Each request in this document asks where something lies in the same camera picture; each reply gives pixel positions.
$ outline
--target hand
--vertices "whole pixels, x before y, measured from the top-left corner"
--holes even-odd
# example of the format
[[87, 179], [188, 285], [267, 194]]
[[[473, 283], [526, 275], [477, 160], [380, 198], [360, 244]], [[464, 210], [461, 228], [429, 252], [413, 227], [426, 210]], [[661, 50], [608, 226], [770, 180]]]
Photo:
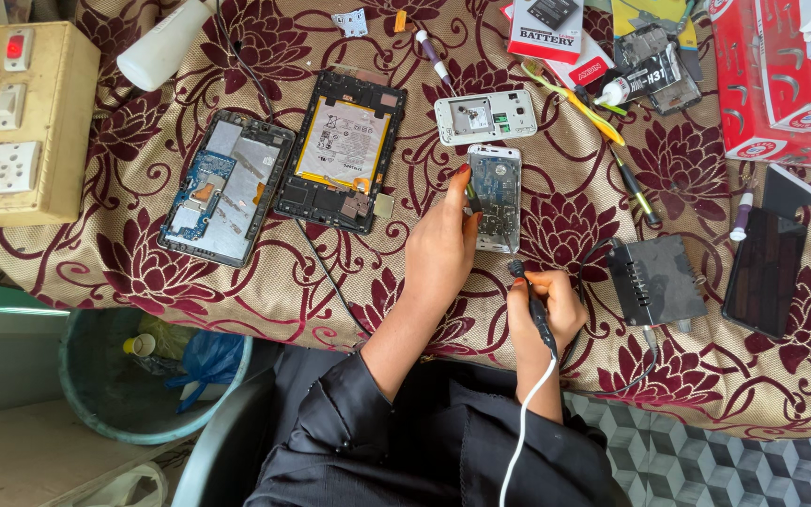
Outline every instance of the hand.
[[[571, 290], [569, 275], [565, 271], [525, 271], [527, 279], [534, 284], [534, 291], [546, 305], [547, 320], [556, 340], [559, 355], [571, 343], [578, 330], [587, 322], [587, 310]], [[515, 351], [518, 386], [515, 397], [524, 403], [528, 393], [546, 372], [551, 360], [550, 350], [540, 339], [540, 332], [531, 318], [528, 308], [527, 283], [516, 278], [512, 290], [505, 297], [508, 309], [509, 336]], [[527, 405], [527, 409], [554, 422], [562, 423], [562, 406], [559, 397], [559, 371], [556, 370], [543, 383], [540, 390]]]
[[402, 299], [411, 300], [422, 313], [443, 317], [461, 291], [474, 265], [478, 224], [483, 213], [465, 214], [465, 187], [471, 178], [467, 164], [452, 176], [446, 197], [424, 215], [405, 242], [405, 289]]
[[[569, 275], [565, 271], [526, 271], [524, 274], [534, 284], [534, 291], [546, 305], [550, 330], [561, 354], [587, 322], [587, 310], [580, 304], [578, 295], [571, 290]], [[527, 283], [524, 279], [515, 279], [505, 303], [508, 309], [509, 335], [519, 366], [527, 362], [549, 363], [550, 352], [540, 339], [540, 333], [535, 328], [528, 309]]]

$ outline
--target blue circuit board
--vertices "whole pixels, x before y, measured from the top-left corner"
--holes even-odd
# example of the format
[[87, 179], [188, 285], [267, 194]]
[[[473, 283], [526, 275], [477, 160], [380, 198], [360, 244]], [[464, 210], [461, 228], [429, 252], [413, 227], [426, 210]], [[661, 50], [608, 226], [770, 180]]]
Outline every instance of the blue circuit board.
[[484, 218], [479, 234], [512, 235], [517, 230], [518, 167], [515, 159], [487, 157], [471, 168], [471, 185], [480, 198]]
[[236, 160], [214, 152], [203, 150], [196, 154], [171, 204], [175, 213], [169, 214], [170, 223], [166, 220], [161, 226], [162, 233], [190, 241], [202, 237], [235, 164]]

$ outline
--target purple screwdriver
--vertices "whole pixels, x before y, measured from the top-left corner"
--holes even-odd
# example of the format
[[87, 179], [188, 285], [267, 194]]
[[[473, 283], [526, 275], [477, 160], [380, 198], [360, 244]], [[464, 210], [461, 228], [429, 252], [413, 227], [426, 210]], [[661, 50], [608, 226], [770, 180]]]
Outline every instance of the purple screwdriver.
[[746, 189], [743, 190], [741, 202], [737, 205], [737, 218], [734, 219], [734, 228], [731, 230], [731, 239], [743, 241], [746, 239], [746, 223], [750, 219], [752, 209], [752, 190], [756, 187], [756, 178], [750, 178]]
[[427, 55], [427, 58], [431, 59], [431, 63], [434, 64], [434, 70], [437, 71], [437, 75], [440, 76], [440, 79], [444, 81], [447, 85], [449, 85], [450, 90], [452, 90], [452, 95], [457, 97], [459, 94], [456, 93], [456, 89], [452, 87], [452, 77], [448, 71], [446, 71], [446, 65], [440, 57], [437, 56], [437, 52], [434, 51], [434, 44], [431, 43], [431, 40], [427, 37], [427, 30], [420, 30], [418, 33], [414, 35], [415, 40], [421, 43], [421, 47], [424, 49], [424, 54]]

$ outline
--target yellow toothbrush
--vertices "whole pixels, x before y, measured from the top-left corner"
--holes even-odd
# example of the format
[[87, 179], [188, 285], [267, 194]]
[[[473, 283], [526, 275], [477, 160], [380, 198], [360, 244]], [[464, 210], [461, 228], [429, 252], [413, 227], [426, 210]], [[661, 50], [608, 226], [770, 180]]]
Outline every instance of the yellow toothbrush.
[[615, 130], [612, 123], [603, 120], [602, 116], [594, 113], [587, 106], [584, 106], [584, 103], [580, 101], [578, 96], [575, 95], [573, 91], [569, 90], [568, 88], [563, 88], [562, 86], [552, 85], [549, 83], [549, 81], [544, 79], [542, 77], [543, 65], [537, 63], [533, 59], [526, 59], [521, 62], [521, 68], [524, 73], [528, 75], [528, 77], [546, 86], [547, 89], [559, 93], [562, 97], [567, 98], [568, 101], [575, 106], [575, 108], [579, 109], [584, 116], [589, 118], [590, 121], [593, 122], [593, 125], [598, 128], [600, 132], [604, 133], [609, 139], [622, 146], [625, 145], [625, 138], [622, 137], [622, 134]]

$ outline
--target black clothing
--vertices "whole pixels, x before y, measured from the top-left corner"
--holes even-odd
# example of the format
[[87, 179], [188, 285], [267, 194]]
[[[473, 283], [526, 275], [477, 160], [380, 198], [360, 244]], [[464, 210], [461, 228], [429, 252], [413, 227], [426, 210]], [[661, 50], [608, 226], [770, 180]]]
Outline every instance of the black clothing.
[[[514, 374], [478, 370], [443, 361], [416, 365], [391, 406], [361, 355], [347, 357], [312, 384], [246, 507], [496, 505], [520, 405]], [[497, 376], [511, 385], [491, 388]], [[475, 389], [480, 385], [501, 393]], [[507, 504], [614, 505], [604, 442], [582, 434], [597, 431], [578, 417], [566, 424], [527, 413]]]

